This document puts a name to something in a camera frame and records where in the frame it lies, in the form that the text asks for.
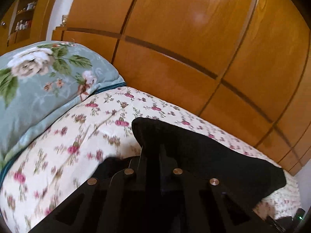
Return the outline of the wooden shelf unit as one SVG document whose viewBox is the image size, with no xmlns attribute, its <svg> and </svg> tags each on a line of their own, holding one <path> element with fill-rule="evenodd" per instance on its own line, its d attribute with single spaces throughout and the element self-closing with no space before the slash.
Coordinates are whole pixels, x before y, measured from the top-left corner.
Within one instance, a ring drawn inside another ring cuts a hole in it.
<svg viewBox="0 0 311 233">
<path fill-rule="evenodd" d="M 1 55 L 45 41 L 56 0 L 13 0 L 1 16 Z"/>
</svg>

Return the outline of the wooden wardrobe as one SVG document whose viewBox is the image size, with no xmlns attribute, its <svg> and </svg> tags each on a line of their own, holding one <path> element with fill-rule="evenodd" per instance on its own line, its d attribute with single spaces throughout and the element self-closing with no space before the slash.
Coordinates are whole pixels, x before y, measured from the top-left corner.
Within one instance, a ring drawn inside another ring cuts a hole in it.
<svg viewBox="0 0 311 233">
<path fill-rule="evenodd" d="M 292 175 L 310 160 L 310 27 L 292 0 L 73 0 L 53 40 L 247 142 Z"/>
</svg>

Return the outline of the teal floral pillow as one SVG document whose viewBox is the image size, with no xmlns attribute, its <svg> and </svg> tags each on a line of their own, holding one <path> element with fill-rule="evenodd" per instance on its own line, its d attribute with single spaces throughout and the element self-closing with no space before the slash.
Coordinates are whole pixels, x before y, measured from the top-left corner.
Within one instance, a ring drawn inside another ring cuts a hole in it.
<svg viewBox="0 0 311 233">
<path fill-rule="evenodd" d="M 90 95 L 124 85 L 117 69 L 77 43 L 43 41 L 1 56 L 1 167 Z"/>
</svg>

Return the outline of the black pants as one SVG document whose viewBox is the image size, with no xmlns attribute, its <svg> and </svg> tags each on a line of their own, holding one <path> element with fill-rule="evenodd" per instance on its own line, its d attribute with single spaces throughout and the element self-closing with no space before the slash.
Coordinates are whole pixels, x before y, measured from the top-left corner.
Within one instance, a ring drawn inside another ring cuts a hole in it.
<svg viewBox="0 0 311 233">
<path fill-rule="evenodd" d="M 194 131 L 143 117 L 132 121 L 132 131 L 142 148 L 138 170 L 154 189 L 180 168 L 200 180 L 217 179 L 253 208 L 287 184 L 281 167 L 238 153 Z"/>
</svg>

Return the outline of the white floral bedspread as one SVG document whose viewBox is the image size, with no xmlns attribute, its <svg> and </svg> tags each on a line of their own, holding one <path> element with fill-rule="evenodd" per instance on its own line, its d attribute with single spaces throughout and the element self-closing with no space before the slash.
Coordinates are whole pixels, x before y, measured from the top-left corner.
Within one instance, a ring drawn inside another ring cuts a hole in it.
<svg viewBox="0 0 311 233">
<path fill-rule="evenodd" d="M 11 232 L 28 232 L 80 187 L 109 156 L 137 156 L 131 122 L 158 119 L 195 131 L 246 156 L 272 158 L 179 106 L 119 87 L 71 108 L 9 167 L 1 186 L 1 213 Z"/>
</svg>

